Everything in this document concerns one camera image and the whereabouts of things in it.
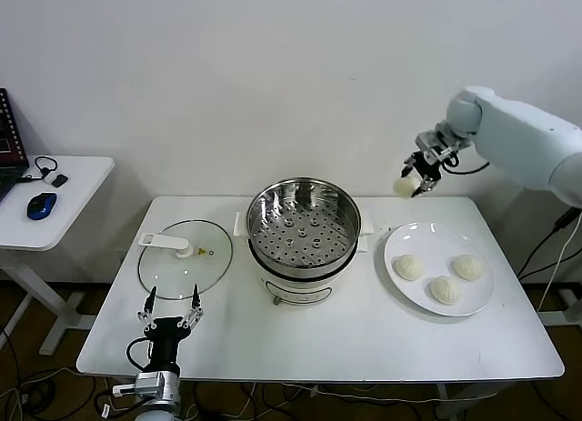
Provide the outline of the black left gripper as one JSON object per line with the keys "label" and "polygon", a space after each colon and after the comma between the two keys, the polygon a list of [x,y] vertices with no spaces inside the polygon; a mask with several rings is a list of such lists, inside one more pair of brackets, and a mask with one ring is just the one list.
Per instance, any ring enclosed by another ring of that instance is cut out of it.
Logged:
{"label": "black left gripper", "polygon": [[198,286],[194,285],[191,307],[183,318],[154,319],[155,300],[156,286],[153,286],[143,309],[137,312],[138,319],[144,326],[144,336],[151,343],[149,365],[175,365],[180,342],[190,336],[190,329],[194,329],[204,315]]}

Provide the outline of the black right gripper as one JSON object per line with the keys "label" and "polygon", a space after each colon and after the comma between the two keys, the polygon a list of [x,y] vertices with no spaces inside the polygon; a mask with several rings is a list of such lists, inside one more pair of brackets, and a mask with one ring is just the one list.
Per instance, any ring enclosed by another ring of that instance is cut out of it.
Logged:
{"label": "black right gripper", "polygon": [[404,167],[401,171],[401,178],[409,176],[415,169],[421,177],[411,195],[412,198],[432,191],[437,185],[437,180],[442,178],[440,161],[436,160],[435,162],[430,163],[426,160],[425,154],[426,153],[422,151],[414,152],[404,161]]}

